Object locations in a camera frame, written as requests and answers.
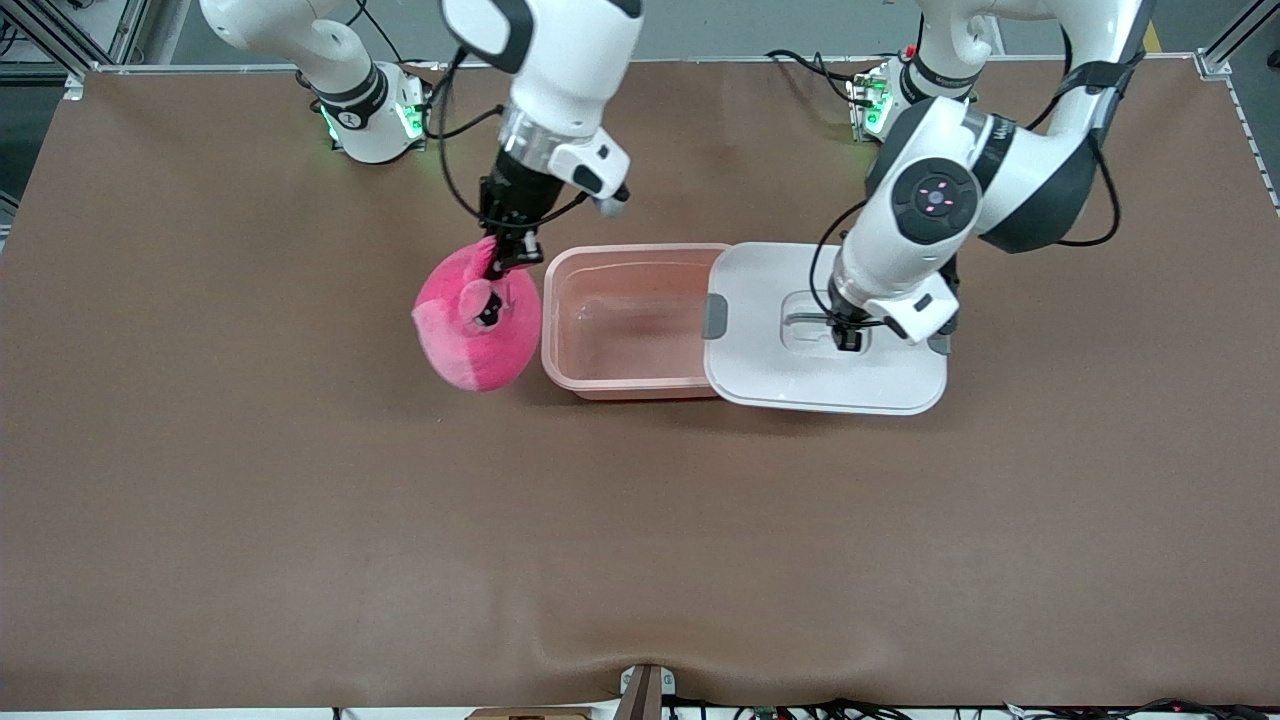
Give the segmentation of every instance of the pink plastic container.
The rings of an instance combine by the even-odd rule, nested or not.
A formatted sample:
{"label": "pink plastic container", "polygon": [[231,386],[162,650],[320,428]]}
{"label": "pink plastic container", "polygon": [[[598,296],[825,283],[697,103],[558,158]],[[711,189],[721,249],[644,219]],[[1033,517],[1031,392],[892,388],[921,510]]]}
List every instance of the pink plastic container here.
{"label": "pink plastic container", "polygon": [[547,268],[543,368],[589,400],[716,397],[703,372],[707,278],[727,245],[575,247]]}

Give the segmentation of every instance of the plastic lid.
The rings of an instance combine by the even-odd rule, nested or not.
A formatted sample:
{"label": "plastic lid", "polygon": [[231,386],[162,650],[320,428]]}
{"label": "plastic lid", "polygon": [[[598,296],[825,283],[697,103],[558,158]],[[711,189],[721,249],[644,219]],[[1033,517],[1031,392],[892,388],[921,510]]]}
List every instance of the plastic lid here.
{"label": "plastic lid", "polygon": [[[858,352],[837,350],[809,292],[813,245],[746,242],[712,266],[704,366],[712,387],[740,405],[915,415],[947,384],[947,359],[888,328],[864,332]],[[826,287],[837,247],[824,247]]]}

